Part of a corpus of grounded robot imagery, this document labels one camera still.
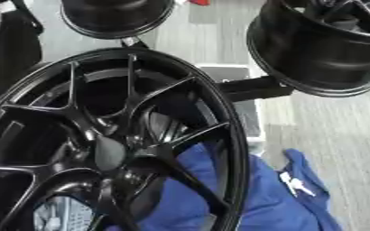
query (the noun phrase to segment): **glossy black paint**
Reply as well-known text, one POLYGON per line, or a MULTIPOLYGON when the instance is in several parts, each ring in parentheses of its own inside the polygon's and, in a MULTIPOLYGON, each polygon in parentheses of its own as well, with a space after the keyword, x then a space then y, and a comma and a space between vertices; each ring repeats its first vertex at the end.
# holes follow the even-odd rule
MULTIPOLYGON (((104 103, 114 104, 115 100, 109 98, 99 102, 104 103)), ((197 107, 191 111, 193 115, 199 114, 197 107)), ((183 116, 176 112, 169 115, 177 119, 183 116)), ((35 133, 30 137, 22 137, 25 141, 23 145, 34 143, 34 136, 35 133)), ((50 136, 46 137, 45 143, 53 142, 50 136)), ((6 211, 0 215, 0 230, 15 230, 20 225, 19 222, 23 222, 24 217, 32 214, 40 203, 54 196, 73 197, 92 207, 95 217, 88 230, 98 230, 104 219, 118 224, 124 230, 139 230, 136 224, 139 217, 133 214, 132 204, 157 180, 171 177, 193 189, 207 201, 211 214, 217 216, 212 230, 232 231, 240 218, 248 189, 245 136, 232 104, 200 70, 182 60, 145 49, 92 51, 51 64, 23 79, 0 97, 0 150, 0 182, 16 175, 24 175, 29 179, 28 187, 20 196, 14 188, 7 188, 13 184, 0 183, 1 188, 9 189, 9 198, 18 198, 10 206, 4 203, 4 197, 0 197, 0 210, 6 211), (97 84, 96 81, 88 82, 88 75, 91 75, 89 69, 101 70, 102 79, 113 78, 108 74, 110 72, 104 73, 99 68, 106 65, 105 60, 114 64, 113 67, 120 66, 126 71, 127 85, 124 88, 127 89, 127 96, 118 112, 101 116, 91 113, 91 108, 84 106, 82 97, 102 94, 86 91, 97 84), (144 94, 138 90, 139 85, 135 82, 144 78, 142 73, 147 67, 153 68, 153 71, 162 68, 162 72, 173 74, 174 78, 163 87, 144 94), (63 80, 62 73, 67 74, 67 79, 63 80), (49 106, 58 97, 56 89, 66 84, 67 90, 63 93, 67 95, 65 104, 49 106), (214 114, 215 121, 210 124, 186 122, 191 128, 187 133, 168 142, 157 139, 146 123, 148 117, 162 100, 175 98, 178 94, 191 94, 203 99, 214 114), (59 125, 66 135, 67 142, 63 143, 64 148, 58 151, 61 152, 60 157, 41 164, 4 164, 2 147, 13 143, 11 139, 4 138, 12 132, 10 125, 17 121, 19 125, 25 125, 23 129, 29 130, 32 129, 28 127, 29 121, 42 119, 59 125), (124 152, 123 160, 113 169, 105 170, 97 165, 96 159, 107 161, 111 153, 105 152, 108 148, 106 146, 97 148, 103 145, 100 142, 103 139, 125 147, 125 150, 121 151, 124 152), (228 151, 222 162, 216 162, 217 166, 226 166, 227 169, 217 173, 218 179, 225 185, 219 194, 206 187, 176 159, 196 143, 215 140, 223 142, 228 151)), ((33 160, 34 156, 27 156, 19 152, 16 158, 24 158, 28 162, 33 160)))
POLYGON ((68 26, 98 39, 132 37, 160 25, 171 13, 173 0, 63 0, 68 26))
POLYGON ((300 91, 364 93, 370 90, 370 3, 324 2, 268 0, 249 27, 249 50, 266 72, 300 91))

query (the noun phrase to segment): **black wheel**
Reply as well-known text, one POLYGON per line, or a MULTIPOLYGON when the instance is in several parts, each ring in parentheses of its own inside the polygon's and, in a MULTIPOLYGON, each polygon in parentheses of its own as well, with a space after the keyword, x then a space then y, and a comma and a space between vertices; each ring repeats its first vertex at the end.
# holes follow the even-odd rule
POLYGON ((235 230, 248 174, 232 104, 205 73, 166 54, 80 54, 0 97, 0 230, 34 230, 34 210, 59 196, 92 208, 88 230, 139 230, 167 178, 206 201, 211 230, 235 230), (195 145, 209 153, 217 190, 178 161, 195 145))

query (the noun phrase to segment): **black alloy wheel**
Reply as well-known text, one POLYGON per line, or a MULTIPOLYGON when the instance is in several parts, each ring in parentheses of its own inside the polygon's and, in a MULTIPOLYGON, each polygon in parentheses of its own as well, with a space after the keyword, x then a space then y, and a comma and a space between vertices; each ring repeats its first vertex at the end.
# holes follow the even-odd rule
POLYGON ((281 83, 320 97, 370 91, 369 0, 267 0, 247 46, 281 83))
POLYGON ((248 176, 231 102, 204 72, 157 51, 79 54, 0 97, 0 230, 34 230, 33 211, 59 196, 92 208, 88 230, 139 230, 158 204, 155 192, 172 178, 206 201, 209 229, 233 231, 248 176), (158 128, 157 117, 176 128, 158 128), (216 191, 177 160, 201 143, 214 163, 216 191))

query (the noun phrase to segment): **gray carpet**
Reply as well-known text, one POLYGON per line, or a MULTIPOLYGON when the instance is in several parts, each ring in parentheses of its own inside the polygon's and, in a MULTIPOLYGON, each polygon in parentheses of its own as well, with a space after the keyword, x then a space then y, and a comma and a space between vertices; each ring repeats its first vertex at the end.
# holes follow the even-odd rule
MULTIPOLYGON (((35 0, 45 24, 44 59, 117 46, 71 31, 60 19, 60 0, 35 0)), ((250 64, 245 29, 264 0, 212 0, 202 7, 179 7, 162 27, 143 36, 158 51, 192 63, 250 64)), ((370 93, 329 99, 295 93, 263 101, 267 147, 264 158, 284 165, 282 149, 304 151, 332 195, 331 210, 345 230, 370 231, 370 93)))

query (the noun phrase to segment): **blue cloth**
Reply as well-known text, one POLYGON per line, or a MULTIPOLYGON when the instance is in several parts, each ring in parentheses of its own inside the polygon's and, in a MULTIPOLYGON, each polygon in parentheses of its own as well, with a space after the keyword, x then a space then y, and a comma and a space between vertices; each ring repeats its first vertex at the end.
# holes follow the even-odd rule
MULTIPOLYGON (((251 155, 251 179, 240 231, 339 231, 341 228, 327 212, 329 193, 312 171, 304 155, 287 150, 290 163, 284 168, 292 177, 304 181, 314 191, 313 198, 299 193, 295 198, 279 181, 279 172, 251 155)), ((208 152, 195 145, 179 161, 211 189, 217 186, 216 174, 208 152)), ((140 223, 142 231, 197 231, 208 214, 203 198, 176 180, 167 180, 157 209, 140 223)), ((107 231, 118 231, 110 227, 107 231)))

